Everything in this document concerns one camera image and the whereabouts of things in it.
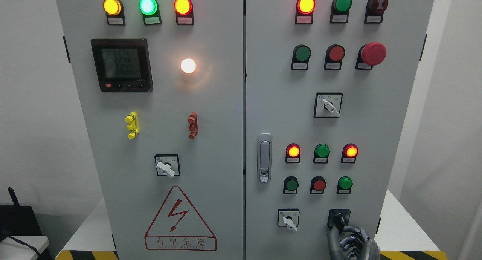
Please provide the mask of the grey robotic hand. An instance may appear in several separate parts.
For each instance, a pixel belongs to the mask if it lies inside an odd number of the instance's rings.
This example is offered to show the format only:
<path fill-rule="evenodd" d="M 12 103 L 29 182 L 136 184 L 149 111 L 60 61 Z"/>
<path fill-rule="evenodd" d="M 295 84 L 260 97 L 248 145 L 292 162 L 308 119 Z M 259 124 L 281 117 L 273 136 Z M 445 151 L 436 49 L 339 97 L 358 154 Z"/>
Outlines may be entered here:
<path fill-rule="evenodd" d="M 332 260 L 380 260 L 380 249 L 367 232 L 359 227 L 345 226 L 342 233 L 351 234 L 340 239 L 337 227 L 330 228 L 327 235 L 330 258 Z"/>

